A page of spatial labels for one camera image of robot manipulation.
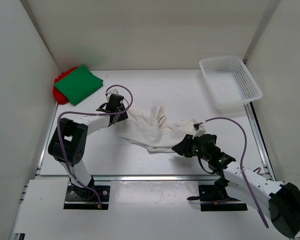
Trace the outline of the white cloth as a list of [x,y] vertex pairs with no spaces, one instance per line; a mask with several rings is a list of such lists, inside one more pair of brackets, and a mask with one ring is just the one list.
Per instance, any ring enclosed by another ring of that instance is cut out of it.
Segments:
[[116,123],[116,135],[150,153],[173,153],[172,147],[196,133],[195,119],[171,120],[162,106],[150,110],[130,108],[128,119]]

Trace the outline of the green t shirt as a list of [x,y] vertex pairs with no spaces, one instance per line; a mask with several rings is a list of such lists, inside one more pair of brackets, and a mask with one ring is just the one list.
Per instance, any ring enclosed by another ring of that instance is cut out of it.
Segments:
[[103,85],[101,78],[93,75],[85,65],[81,65],[53,86],[68,98],[69,103],[76,106]]

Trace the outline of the red t shirt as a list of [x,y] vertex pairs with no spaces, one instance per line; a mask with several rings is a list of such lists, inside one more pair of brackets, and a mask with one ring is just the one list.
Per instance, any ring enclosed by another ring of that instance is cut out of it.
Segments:
[[[77,69],[76,67],[73,67],[73,68],[67,70],[66,72],[63,72],[60,76],[58,76],[54,80],[54,83],[58,83],[59,81],[64,79],[66,76],[68,76],[70,73],[72,73],[76,69]],[[62,92],[60,92],[55,86],[53,86],[52,93],[53,93],[53,96],[54,96],[56,102],[59,105],[64,105],[69,102],[68,98]]]

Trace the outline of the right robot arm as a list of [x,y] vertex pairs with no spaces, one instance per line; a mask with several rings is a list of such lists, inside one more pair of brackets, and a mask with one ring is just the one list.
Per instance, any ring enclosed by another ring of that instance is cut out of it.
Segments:
[[292,183],[272,181],[241,166],[234,157],[216,146],[216,135],[193,137],[187,134],[172,150],[178,155],[197,157],[219,175],[214,193],[220,200],[229,197],[261,210],[272,225],[292,239],[300,232],[300,190]]

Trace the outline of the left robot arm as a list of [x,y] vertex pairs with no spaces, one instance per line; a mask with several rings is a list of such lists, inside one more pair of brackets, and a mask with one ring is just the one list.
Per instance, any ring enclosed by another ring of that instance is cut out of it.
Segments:
[[95,113],[84,113],[74,120],[59,116],[48,146],[48,153],[64,167],[71,184],[78,188],[77,194],[83,200],[90,200],[95,194],[93,177],[83,162],[88,135],[128,118],[124,96],[116,89],[105,95],[107,102]]

